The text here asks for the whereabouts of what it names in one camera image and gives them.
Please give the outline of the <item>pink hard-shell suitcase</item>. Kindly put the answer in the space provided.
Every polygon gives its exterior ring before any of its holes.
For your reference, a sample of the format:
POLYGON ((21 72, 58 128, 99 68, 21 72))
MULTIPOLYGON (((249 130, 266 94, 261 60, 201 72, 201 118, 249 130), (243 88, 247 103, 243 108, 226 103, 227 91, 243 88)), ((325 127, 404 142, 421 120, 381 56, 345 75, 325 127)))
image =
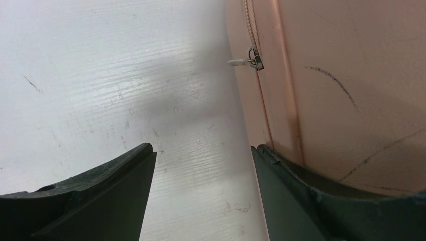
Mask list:
POLYGON ((227 1, 249 144, 387 196, 425 191, 425 1, 227 1))

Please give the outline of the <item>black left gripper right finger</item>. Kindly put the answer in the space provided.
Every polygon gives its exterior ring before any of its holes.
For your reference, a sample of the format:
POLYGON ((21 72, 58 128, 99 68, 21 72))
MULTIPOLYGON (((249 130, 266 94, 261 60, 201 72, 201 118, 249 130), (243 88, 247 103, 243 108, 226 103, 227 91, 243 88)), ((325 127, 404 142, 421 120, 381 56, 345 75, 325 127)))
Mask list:
POLYGON ((352 188, 272 148, 251 148, 270 240, 425 240, 425 192, 352 188))

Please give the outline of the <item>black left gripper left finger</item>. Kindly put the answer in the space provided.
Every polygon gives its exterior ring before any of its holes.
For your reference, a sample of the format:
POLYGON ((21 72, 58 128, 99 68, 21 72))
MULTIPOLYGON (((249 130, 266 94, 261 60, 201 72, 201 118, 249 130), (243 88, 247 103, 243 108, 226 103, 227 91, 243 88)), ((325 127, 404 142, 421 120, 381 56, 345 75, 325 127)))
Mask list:
POLYGON ((157 154, 143 143, 81 174, 1 196, 1 240, 138 240, 157 154))

